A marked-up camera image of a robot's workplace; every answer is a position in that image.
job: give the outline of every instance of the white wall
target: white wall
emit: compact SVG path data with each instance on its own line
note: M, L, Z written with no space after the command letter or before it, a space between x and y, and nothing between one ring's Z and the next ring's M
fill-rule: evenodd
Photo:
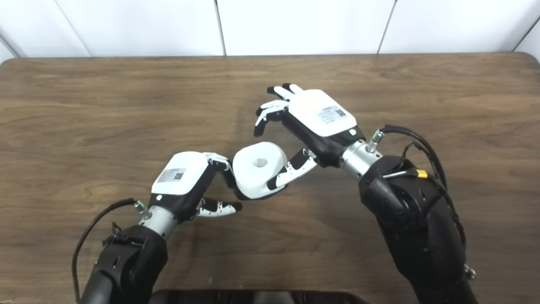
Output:
M540 0L0 0L0 37L20 57L494 52L539 17Z
M373 54L394 0L218 0L227 55Z
M4 45L3 41L0 39L0 64L2 62L14 58L14 55L11 51Z
M0 36L22 57L90 55L55 0L0 0Z
M513 51L539 0L399 0L381 53Z
M529 34L521 41L516 52L526 52L540 61L540 22L536 23Z
M92 56L223 55L213 0L56 0Z

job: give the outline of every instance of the black robot arm segment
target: black robot arm segment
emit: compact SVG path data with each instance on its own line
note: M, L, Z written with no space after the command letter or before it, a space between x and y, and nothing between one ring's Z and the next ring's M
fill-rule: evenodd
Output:
M361 201L376 216L396 267L420 303L475 304L462 226L441 187L398 156L383 156L359 181Z

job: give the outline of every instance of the robotic hand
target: robotic hand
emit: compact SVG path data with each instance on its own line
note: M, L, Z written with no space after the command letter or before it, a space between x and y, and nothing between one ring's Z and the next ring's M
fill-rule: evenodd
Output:
M463 227L429 143L407 128L391 125L367 142L354 116L323 91L288 83L267 91L282 100L256 111L254 135L261 136L268 121L281 121L315 162L342 168L358 183L362 203L376 216L396 267L421 304L476 304L468 282L475 273L465 265ZM376 148L386 133L416 141L401 156L383 156ZM434 175L406 158L413 145L426 154Z
M234 184L227 158L215 153L182 152L174 155L152 186L150 207L134 199L119 201L99 214L84 232L72 260L78 304L148 303L152 288L167 262L166 240L173 229L196 216L215 217L241 210L240 203L203 198L217 172ZM113 223L112 235L94 265L83 296L79 297L77 256L93 226L109 211L134 205L143 218L121 230Z

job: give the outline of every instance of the black wire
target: black wire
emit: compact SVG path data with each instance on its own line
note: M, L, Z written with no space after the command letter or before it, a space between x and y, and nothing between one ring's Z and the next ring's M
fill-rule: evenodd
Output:
M77 277L77 258L79 257L79 252L81 247L83 246L84 241L86 240L86 237L88 237L88 234L94 228L94 226L101 220L102 217L104 217L107 213L118 209L123 206L127 205L133 205L137 201L133 198L125 199L118 201L114 204L111 204L107 208L105 208L100 214L96 216L95 219L93 219L88 227L84 230L83 234L80 236L80 240L77 243L77 246L75 247L75 252L73 252L73 258L71 259L71 276L73 277L73 290L75 291L75 303L78 303L80 301L80 290L79 290L79 279Z
M450 197L450 194L448 193L448 190L442 185L442 183L434 178L429 178L432 182L434 182L437 187L442 191L444 198L446 199L446 203L450 209L450 214L452 215L452 219L454 220L454 223L456 224L457 232L460 234L461 244L463 244L463 248L467 247L467 237L465 235L465 228L463 228L463 225L460 222L460 216L456 212L456 207L454 206L454 202L452 201L452 198Z
M405 128L405 127L399 127L397 125L386 125L384 128L381 129L381 132L383 133L399 133L404 134L410 137L413 137L414 139L418 140L429 152L428 159L431 162L431 165L434 167L435 174L440 178L442 184L445 188L448 188L446 184L446 175L444 174L444 169L442 168L441 161L437 157L437 154L431 147L431 145L426 141L420 134L412 131L411 129Z
M405 134L405 135L414 137L415 139L417 139L423 144L423 147L421 147L420 144L418 144L417 142L411 142L410 144L405 146L405 148L403 149L403 153L401 154L401 163L399 165L399 169L401 169L401 167L403 166L405 158L407 156L407 151L409 150L411 146L414 145L415 148L424 152L426 157L429 159L431 166L433 167L433 171L436 175L435 179L433 177L430 177L429 179L432 182L434 182L437 185L437 187L442 191L444 198L446 199L448 208L450 209L450 215L452 216L452 220L454 221L457 232L460 235L461 244L463 245L463 248L466 248L467 237L465 235L465 229L463 228L463 225L460 222L460 216L457 214L456 207L454 206L454 202L452 201L452 198L450 197L450 194L448 193L448 189L446 186L446 176L444 174L444 169L442 168L441 161L438 159L437 154L435 153L431 145L422 136L404 127L398 127L395 125L386 125L384 126L383 129L381 129L381 132Z
M409 148L412 147L412 146L414 146L416 149L424 152L424 154L426 155L426 157L429 160L429 152L424 148L424 146L422 146L419 143L414 141L414 142L411 142L410 144L406 145L405 148L403 149L403 152L401 153L401 162L400 162L399 166L397 166L396 171L401 170L401 168L405 164L405 159L407 158L407 152L409 151ZM435 167L433 166L433 163L431 163L431 167L433 168L433 172L435 173L435 175L438 177L437 172L436 172L437 169L435 169Z

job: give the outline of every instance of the white cylindrical object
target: white cylindrical object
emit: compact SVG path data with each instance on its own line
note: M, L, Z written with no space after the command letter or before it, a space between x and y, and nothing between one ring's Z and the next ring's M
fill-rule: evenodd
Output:
M260 142L236 153L233 172L238 189L250 199L276 193L284 188L269 190L266 182L287 164L287 156L276 144Z

